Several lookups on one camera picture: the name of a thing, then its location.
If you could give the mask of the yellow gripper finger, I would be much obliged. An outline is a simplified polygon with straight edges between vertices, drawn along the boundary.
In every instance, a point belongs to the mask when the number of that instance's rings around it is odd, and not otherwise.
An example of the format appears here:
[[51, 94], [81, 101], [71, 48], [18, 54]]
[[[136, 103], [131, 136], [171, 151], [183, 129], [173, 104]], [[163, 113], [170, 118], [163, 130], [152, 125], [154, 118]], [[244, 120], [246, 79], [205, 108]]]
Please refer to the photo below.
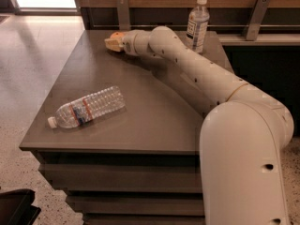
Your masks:
[[120, 37], [106, 38], [104, 42], [106, 48], [111, 51], [120, 53], [124, 50], [122, 39]]

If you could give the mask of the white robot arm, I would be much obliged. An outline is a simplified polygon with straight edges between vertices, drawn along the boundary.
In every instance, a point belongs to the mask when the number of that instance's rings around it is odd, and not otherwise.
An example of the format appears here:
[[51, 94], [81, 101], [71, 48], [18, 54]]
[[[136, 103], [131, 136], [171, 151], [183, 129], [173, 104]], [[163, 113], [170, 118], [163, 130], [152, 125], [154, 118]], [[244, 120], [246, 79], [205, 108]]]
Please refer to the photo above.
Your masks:
[[199, 145], [206, 225], [291, 225], [280, 152], [294, 122], [284, 104], [192, 51], [166, 26], [115, 32], [105, 45], [174, 63], [207, 98]]

